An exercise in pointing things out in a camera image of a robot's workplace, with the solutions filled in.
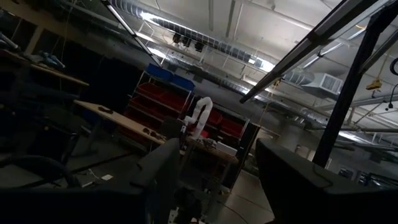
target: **wooden tabletop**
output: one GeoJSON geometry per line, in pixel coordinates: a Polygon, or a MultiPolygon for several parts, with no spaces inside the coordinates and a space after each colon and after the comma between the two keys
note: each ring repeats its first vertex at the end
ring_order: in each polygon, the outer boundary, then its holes
{"type": "Polygon", "coordinates": [[[137,134],[145,137],[146,139],[149,139],[149,140],[151,140],[151,141],[153,141],[153,142],[155,142],[157,144],[164,144],[165,143],[165,141],[163,139],[157,139],[157,138],[152,137],[150,134],[147,134],[147,133],[145,133],[143,131],[144,128],[146,128],[150,132],[152,132],[153,130],[151,130],[150,128],[148,128],[148,127],[146,127],[146,126],[144,126],[144,125],[142,125],[140,123],[137,123],[137,122],[135,122],[135,121],[133,121],[133,120],[131,120],[131,119],[129,119],[129,118],[127,118],[127,117],[115,112],[115,111],[113,111],[112,114],[109,114],[109,113],[100,111],[98,109],[98,107],[100,107],[100,106],[105,108],[105,109],[107,109],[107,107],[105,107],[105,106],[97,105],[95,103],[84,102],[84,101],[80,101],[80,100],[74,100],[74,102],[77,105],[80,105],[80,106],[82,106],[82,107],[84,107],[84,108],[86,108],[88,110],[91,110],[92,112],[100,115],[102,118],[108,119],[108,120],[110,120],[112,122],[115,122],[116,124],[121,125],[121,126],[127,128],[128,130],[134,131],[135,133],[137,133],[137,134]]]}
{"type": "Polygon", "coordinates": [[[73,78],[73,77],[71,77],[69,75],[66,75],[66,74],[62,73],[62,72],[54,70],[54,69],[52,69],[52,68],[50,68],[50,67],[48,67],[48,66],[46,66],[46,65],[44,65],[42,63],[40,63],[40,64],[32,63],[32,62],[24,59],[20,55],[15,54],[13,52],[10,52],[8,50],[0,50],[0,53],[2,53],[2,55],[8,56],[9,58],[13,59],[14,61],[24,62],[25,64],[28,64],[28,66],[30,66],[33,69],[40,70],[42,72],[54,75],[56,77],[59,77],[59,78],[65,79],[65,80],[69,80],[71,82],[77,83],[77,84],[82,85],[82,86],[89,86],[90,85],[88,83],[85,83],[85,82],[77,79],[77,78],[73,78]]]}
{"type": "Polygon", "coordinates": [[[195,147],[199,148],[202,151],[206,151],[209,152],[210,154],[219,157],[221,159],[224,159],[228,162],[232,162],[233,164],[238,164],[239,159],[236,158],[235,156],[231,156],[225,152],[222,152],[214,147],[208,147],[205,146],[202,142],[197,141],[195,139],[193,139],[192,137],[187,137],[187,142],[188,144],[193,144],[195,147]]]}

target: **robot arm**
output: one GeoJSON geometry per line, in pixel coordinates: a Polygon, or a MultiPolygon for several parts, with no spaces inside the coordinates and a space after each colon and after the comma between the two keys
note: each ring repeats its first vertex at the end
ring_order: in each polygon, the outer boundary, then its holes
{"type": "Polygon", "coordinates": [[[211,101],[210,97],[204,97],[198,100],[195,109],[193,110],[192,117],[186,116],[184,122],[186,125],[193,124],[198,120],[198,124],[193,132],[193,138],[197,139],[200,136],[201,131],[205,127],[207,119],[209,118],[210,111],[213,108],[213,102],[211,101]],[[205,110],[200,114],[201,109],[205,106],[205,110]]]}

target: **hose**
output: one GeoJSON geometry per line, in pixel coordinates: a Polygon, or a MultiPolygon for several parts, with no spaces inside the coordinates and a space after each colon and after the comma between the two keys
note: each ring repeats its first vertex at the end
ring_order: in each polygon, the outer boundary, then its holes
{"type": "Polygon", "coordinates": [[[30,156],[30,155],[25,155],[25,156],[16,156],[16,157],[10,157],[7,159],[4,159],[0,161],[0,167],[6,167],[9,165],[13,165],[16,162],[36,162],[38,164],[45,164],[46,166],[49,166],[50,168],[55,168],[60,171],[60,173],[63,175],[65,180],[67,181],[68,188],[72,187],[81,187],[81,184],[79,183],[79,180],[72,175],[72,173],[61,163],[58,161],[55,161],[51,158],[44,157],[44,156],[30,156]]]}

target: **blue bin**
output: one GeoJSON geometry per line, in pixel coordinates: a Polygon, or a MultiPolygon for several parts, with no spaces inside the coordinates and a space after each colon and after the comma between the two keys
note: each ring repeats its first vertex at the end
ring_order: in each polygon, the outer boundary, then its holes
{"type": "Polygon", "coordinates": [[[153,65],[151,63],[148,65],[148,67],[146,69],[146,72],[149,75],[152,75],[154,77],[157,77],[157,78],[160,78],[160,79],[163,79],[163,80],[166,80],[166,81],[170,81],[171,79],[173,79],[173,73],[172,72],[164,70],[163,68],[160,68],[160,67],[158,67],[156,65],[153,65]]]}
{"type": "Polygon", "coordinates": [[[174,75],[171,82],[186,89],[186,90],[193,91],[193,89],[195,88],[195,84],[193,84],[193,82],[191,80],[183,78],[179,75],[174,75]]]}

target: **table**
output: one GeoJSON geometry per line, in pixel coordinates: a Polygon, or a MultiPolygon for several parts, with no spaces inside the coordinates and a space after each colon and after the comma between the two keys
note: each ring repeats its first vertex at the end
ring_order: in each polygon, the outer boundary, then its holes
{"type": "Polygon", "coordinates": [[[68,81],[77,83],[77,84],[79,84],[81,86],[90,86],[90,84],[85,83],[85,82],[83,82],[83,81],[81,81],[81,80],[79,80],[77,78],[73,78],[73,77],[71,77],[69,75],[66,75],[66,74],[64,74],[62,72],[59,72],[59,71],[57,71],[55,69],[52,69],[52,68],[50,68],[50,67],[48,67],[48,66],[46,66],[46,65],[44,65],[42,63],[37,64],[37,63],[31,62],[31,61],[28,61],[25,58],[21,57],[20,55],[18,55],[16,53],[13,53],[13,52],[10,52],[8,50],[0,50],[0,56],[8,57],[9,59],[11,59],[11,60],[13,60],[13,61],[15,61],[17,63],[22,63],[22,64],[27,65],[30,68],[33,68],[35,70],[39,70],[39,71],[45,72],[45,73],[47,73],[49,75],[53,75],[53,76],[59,77],[59,78],[64,79],[64,80],[68,80],[68,81]]]}
{"type": "Polygon", "coordinates": [[[188,161],[188,158],[190,157],[190,154],[192,153],[192,151],[195,148],[197,148],[201,151],[208,152],[208,153],[227,162],[227,165],[226,165],[221,177],[218,179],[218,181],[216,183],[216,187],[211,191],[210,200],[209,200],[206,212],[205,212],[205,213],[209,213],[211,208],[213,207],[214,203],[216,202],[216,197],[218,195],[218,192],[221,189],[221,185],[223,184],[223,181],[229,171],[229,168],[231,167],[231,164],[238,164],[239,159],[236,158],[235,156],[231,156],[225,152],[222,152],[222,151],[216,149],[215,147],[208,147],[208,146],[204,145],[202,142],[197,141],[196,139],[193,139],[192,137],[187,137],[186,140],[187,140],[188,148],[187,148],[187,151],[182,159],[180,172],[182,171],[185,163],[188,161]]]}
{"type": "MultiPolygon", "coordinates": [[[[120,125],[120,126],[122,126],[124,128],[127,128],[128,130],[131,130],[131,131],[133,131],[133,132],[135,132],[137,134],[140,134],[141,136],[145,137],[148,140],[151,140],[152,142],[155,142],[155,143],[160,144],[160,145],[165,143],[165,140],[157,139],[157,138],[155,138],[155,137],[151,136],[150,134],[147,134],[147,133],[145,133],[143,131],[144,128],[146,128],[150,132],[152,132],[153,130],[151,130],[150,128],[148,128],[148,127],[146,127],[146,126],[144,126],[144,125],[142,125],[142,124],[140,124],[138,122],[135,122],[135,121],[133,121],[133,120],[131,120],[131,119],[129,119],[129,118],[127,118],[127,117],[115,112],[115,111],[113,111],[112,114],[109,114],[107,112],[100,111],[98,109],[99,107],[103,107],[104,109],[108,110],[108,108],[105,107],[105,106],[97,105],[95,103],[89,103],[89,102],[85,102],[85,101],[80,101],[80,100],[74,100],[73,102],[75,104],[77,104],[77,105],[80,105],[80,106],[82,106],[82,107],[84,107],[84,108],[86,108],[86,109],[88,109],[88,110],[100,115],[102,119],[110,120],[110,121],[112,121],[112,122],[114,122],[114,123],[116,123],[116,124],[118,124],[118,125],[120,125]]],[[[101,129],[101,123],[102,123],[102,120],[100,119],[99,121],[97,121],[97,123],[94,125],[93,129],[91,130],[90,136],[88,138],[88,145],[87,145],[88,149],[87,149],[87,151],[90,151],[91,145],[92,145],[92,143],[93,143],[93,141],[95,139],[95,136],[97,135],[98,131],[101,129]]]]}

